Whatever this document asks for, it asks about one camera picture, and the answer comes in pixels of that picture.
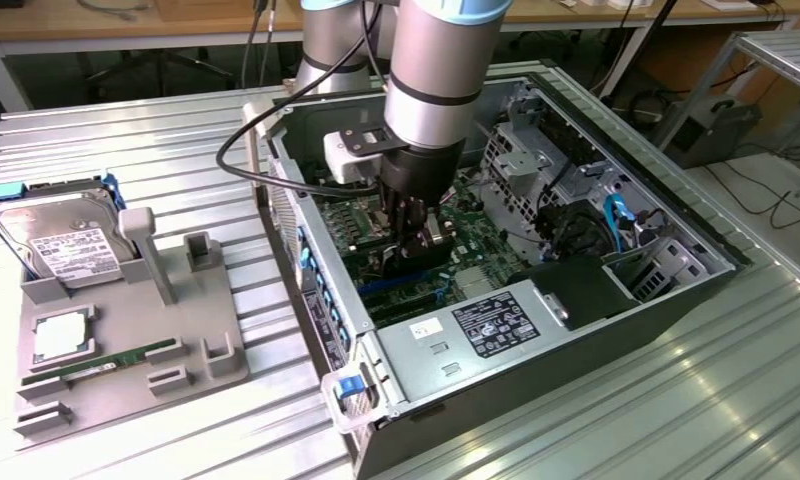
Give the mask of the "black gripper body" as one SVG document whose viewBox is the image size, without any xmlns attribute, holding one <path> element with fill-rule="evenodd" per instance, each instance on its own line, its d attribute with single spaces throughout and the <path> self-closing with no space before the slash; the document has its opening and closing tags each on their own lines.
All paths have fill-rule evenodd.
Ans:
<svg viewBox="0 0 800 480">
<path fill-rule="evenodd" d="M 403 198 L 438 203 L 452 185 L 464 143 L 442 148 L 410 145 L 388 151 L 380 165 L 380 188 Z"/>
</svg>

